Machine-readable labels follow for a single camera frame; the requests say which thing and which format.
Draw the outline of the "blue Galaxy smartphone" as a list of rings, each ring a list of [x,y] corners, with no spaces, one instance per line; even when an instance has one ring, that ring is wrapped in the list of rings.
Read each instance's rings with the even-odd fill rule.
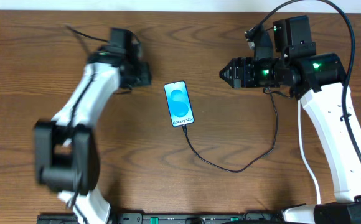
[[[167,107],[173,127],[194,123],[194,113],[184,80],[164,85]]]

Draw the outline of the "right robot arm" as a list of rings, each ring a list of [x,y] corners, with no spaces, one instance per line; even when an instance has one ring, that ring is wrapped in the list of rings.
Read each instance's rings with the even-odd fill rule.
[[[307,16],[275,21],[273,32],[269,35],[259,28],[249,42],[254,55],[232,59],[219,75],[233,88],[288,86],[317,131],[331,170],[335,202],[287,208],[283,219],[361,223],[361,127],[340,58],[317,54]]]

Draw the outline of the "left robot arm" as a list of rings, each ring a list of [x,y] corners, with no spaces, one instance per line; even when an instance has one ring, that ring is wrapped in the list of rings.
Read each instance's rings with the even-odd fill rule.
[[[50,120],[34,126],[35,179],[65,202],[71,214],[41,214],[38,223],[119,223],[119,215],[102,196],[97,183],[100,157],[94,128],[112,95],[131,93],[151,84],[142,60],[141,42],[127,29],[112,28],[109,40],[92,52],[86,34],[66,28],[87,55],[83,76],[65,106]]]

